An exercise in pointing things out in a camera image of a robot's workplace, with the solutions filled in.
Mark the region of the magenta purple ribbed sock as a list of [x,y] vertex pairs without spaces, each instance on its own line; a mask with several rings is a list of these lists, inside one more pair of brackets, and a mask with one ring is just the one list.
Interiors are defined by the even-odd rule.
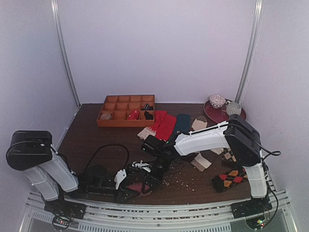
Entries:
[[137,191],[139,193],[139,196],[143,197],[143,196],[146,196],[146,195],[141,195],[141,186],[142,186],[142,183],[135,183],[135,184],[129,185],[127,188],[134,190],[134,191]]

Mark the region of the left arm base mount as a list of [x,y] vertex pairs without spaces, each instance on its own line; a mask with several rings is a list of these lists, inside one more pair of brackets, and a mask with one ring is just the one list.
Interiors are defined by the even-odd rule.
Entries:
[[55,216],[83,219],[86,211],[86,205],[70,201],[46,201],[44,210]]

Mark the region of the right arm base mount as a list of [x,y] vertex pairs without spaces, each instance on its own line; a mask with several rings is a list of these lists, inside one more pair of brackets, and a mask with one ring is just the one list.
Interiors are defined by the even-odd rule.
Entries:
[[268,196],[264,198],[251,198],[247,201],[231,204],[231,210],[234,218],[242,218],[260,214],[265,209],[272,209],[272,204]]

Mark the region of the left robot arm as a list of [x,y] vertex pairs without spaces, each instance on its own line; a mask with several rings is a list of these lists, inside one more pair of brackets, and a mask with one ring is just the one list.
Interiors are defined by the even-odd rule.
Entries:
[[139,191],[124,186],[125,169],[118,171],[115,177],[107,177],[103,166],[94,165],[76,174],[67,158],[56,151],[52,135],[46,130],[15,131],[5,156],[8,165],[22,172],[60,215],[70,209],[64,195],[73,199],[112,197],[116,203],[140,195]]

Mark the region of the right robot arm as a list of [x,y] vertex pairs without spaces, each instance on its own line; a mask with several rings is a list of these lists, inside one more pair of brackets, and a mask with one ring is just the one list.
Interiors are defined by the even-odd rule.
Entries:
[[251,200],[248,210],[258,213],[266,205],[267,181],[266,169],[263,167],[259,132],[238,115],[215,126],[189,132],[178,132],[174,137],[164,141],[148,135],[141,146],[142,150],[156,159],[150,171],[145,175],[137,191],[147,194],[158,185],[175,158],[186,157],[204,150],[225,148],[232,152],[239,170],[216,175],[214,188],[223,192],[244,180],[249,181]]

